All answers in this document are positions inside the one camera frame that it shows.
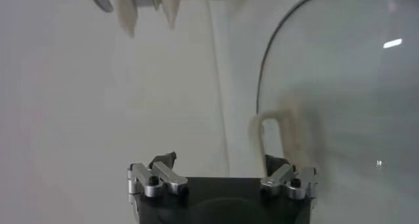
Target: black screw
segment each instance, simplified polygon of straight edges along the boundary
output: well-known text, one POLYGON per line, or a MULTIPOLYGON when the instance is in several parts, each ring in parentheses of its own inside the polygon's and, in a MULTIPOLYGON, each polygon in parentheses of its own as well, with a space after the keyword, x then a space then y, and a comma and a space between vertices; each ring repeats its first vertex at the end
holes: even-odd
POLYGON ((156 186, 156 185, 158 185, 158 182, 159 182, 159 178, 157 176, 151 176, 149 178, 148 185, 150 185, 150 186, 156 186))
POLYGON ((291 180, 291 186, 294 188, 300 188, 301 187, 301 180, 299 178, 294 178, 291 180))

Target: metal clamp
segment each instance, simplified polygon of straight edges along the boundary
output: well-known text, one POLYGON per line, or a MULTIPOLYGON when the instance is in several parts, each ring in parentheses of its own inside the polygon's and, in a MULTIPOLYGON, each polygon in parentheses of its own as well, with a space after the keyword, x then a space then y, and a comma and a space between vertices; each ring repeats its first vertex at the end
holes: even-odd
POLYGON ((318 195, 316 179, 315 168, 304 168, 295 178, 285 184, 288 198, 294 200, 302 200, 306 197, 316 198, 318 195))
POLYGON ((138 194, 144 190, 147 197, 158 197, 163 193, 163 182, 142 164, 131 164, 128 169, 128 193, 138 194))
POLYGON ((294 178, 294 167, 290 164, 283 164, 271 176, 261 179, 261 189, 268 191, 271 196, 280 193, 281 186, 284 186, 286 181, 294 178))
POLYGON ((177 175, 163 162, 153 163, 151 171, 154 175, 162 179, 164 183, 168 184, 169 192, 172 194, 182 195, 187 191, 188 179, 177 175))

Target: silver bracket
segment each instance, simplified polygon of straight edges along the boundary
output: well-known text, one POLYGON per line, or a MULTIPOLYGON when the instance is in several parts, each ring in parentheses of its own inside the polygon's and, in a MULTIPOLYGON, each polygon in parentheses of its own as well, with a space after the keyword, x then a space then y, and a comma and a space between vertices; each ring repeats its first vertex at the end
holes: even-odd
POLYGON ((293 179, 294 176, 294 167, 290 164, 284 164, 271 176, 261 179, 261 189, 268 191, 272 196, 276 196, 280 193, 281 186, 284 186, 285 182, 293 179))
POLYGON ((139 194, 144 191, 147 197, 158 197, 163 193, 163 182, 142 164, 131 164, 128 169, 128 193, 139 194))
POLYGON ((315 168, 304 168, 297 176, 285 184, 288 198, 302 200, 316 198, 318 182, 315 168))
POLYGON ((169 187, 169 192, 175 195, 181 195, 187 191, 188 179, 177 175, 163 162, 155 162, 151 168, 154 175, 158 176, 169 187))

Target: robotic hand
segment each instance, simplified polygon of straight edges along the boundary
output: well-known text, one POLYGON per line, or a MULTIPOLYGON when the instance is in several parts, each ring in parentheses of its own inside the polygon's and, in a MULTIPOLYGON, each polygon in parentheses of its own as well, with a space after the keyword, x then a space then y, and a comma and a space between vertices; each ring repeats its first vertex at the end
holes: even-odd
POLYGON ((175 153, 128 168, 128 194, 140 224, 309 224, 316 170, 295 172, 286 160, 266 156, 268 177, 182 177, 172 171, 175 153))

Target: white backdrop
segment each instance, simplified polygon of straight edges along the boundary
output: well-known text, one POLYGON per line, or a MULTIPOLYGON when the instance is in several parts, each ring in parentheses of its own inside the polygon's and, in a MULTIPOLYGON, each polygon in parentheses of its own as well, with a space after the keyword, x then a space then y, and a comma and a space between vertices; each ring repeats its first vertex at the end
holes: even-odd
POLYGON ((0 0, 0 223, 134 223, 126 167, 227 176, 209 8, 128 39, 92 0, 0 0))

